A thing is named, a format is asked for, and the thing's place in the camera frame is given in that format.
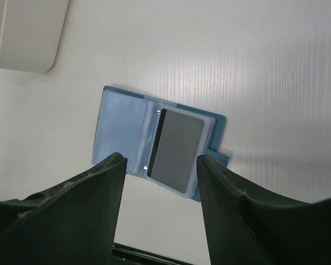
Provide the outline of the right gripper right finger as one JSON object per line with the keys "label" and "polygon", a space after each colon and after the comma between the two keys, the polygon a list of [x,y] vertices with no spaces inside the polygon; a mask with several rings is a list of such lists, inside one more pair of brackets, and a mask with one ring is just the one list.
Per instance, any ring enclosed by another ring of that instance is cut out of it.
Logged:
{"label": "right gripper right finger", "polygon": [[212,264],[331,264],[331,198],[279,195],[207,155],[196,166]]}

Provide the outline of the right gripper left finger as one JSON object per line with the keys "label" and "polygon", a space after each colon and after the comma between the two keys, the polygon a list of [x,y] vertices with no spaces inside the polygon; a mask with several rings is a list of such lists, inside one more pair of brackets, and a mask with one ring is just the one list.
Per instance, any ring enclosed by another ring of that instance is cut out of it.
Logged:
{"label": "right gripper left finger", "polygon": [[0,202],[0,264],[110,264],[126,166],[115,152],[58,185]]}

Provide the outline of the grey magnetic stripe card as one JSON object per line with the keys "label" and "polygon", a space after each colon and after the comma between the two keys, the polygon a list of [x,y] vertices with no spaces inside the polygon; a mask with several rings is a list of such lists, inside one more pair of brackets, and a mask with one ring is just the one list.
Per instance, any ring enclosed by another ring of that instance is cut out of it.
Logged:
{"label": "grey magnetic stripe card", "polygon": [[195,192],[195,159],[206,145],[208,122],[199,115],[163,108],[146,176],[184,198]]}

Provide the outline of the blue card holder wallet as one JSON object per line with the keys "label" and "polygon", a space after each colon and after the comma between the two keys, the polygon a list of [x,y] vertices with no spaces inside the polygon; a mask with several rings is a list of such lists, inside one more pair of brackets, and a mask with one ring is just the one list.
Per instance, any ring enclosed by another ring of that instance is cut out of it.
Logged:
{"label": "blue card holder wallet", "polygon": [[[228,164],[229,157],[218,151],[226,127],[225,116],[111,86],[105,86],[103,89],[92,163],[97,164],[111,153],[118,152],[128,160],[126,167],[128,174],[154,182],[146,176],[146,173],[160,112],[163,108],[175,109],[205,118],[208,122],[206,145],[198,156],[208,155],[223,165]],[[195,192],[190,199],[200,201],[196,174],[197,158],[195,159]]]}

